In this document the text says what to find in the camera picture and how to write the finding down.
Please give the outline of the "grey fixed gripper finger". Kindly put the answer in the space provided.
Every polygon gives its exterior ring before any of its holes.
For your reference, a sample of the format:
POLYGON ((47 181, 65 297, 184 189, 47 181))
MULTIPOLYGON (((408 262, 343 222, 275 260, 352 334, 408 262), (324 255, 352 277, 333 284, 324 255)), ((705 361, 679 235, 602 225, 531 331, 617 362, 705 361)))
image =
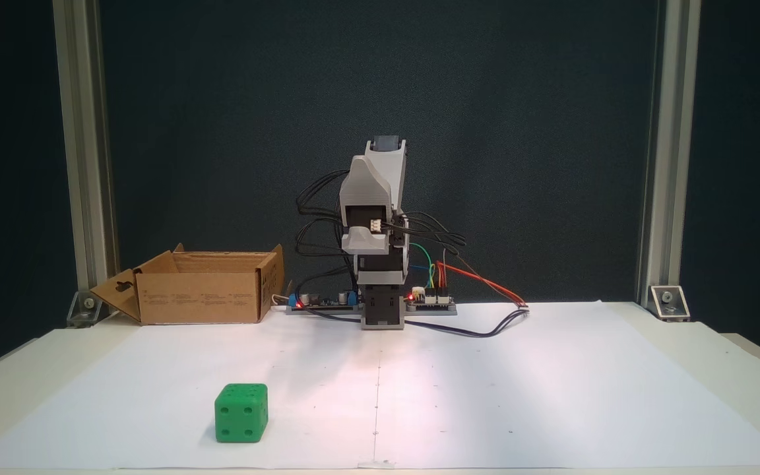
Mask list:
POLYGON ((391 186, 371 160, 365 156, 354 156, 340 186, 340 198, 391 199, 391 186))

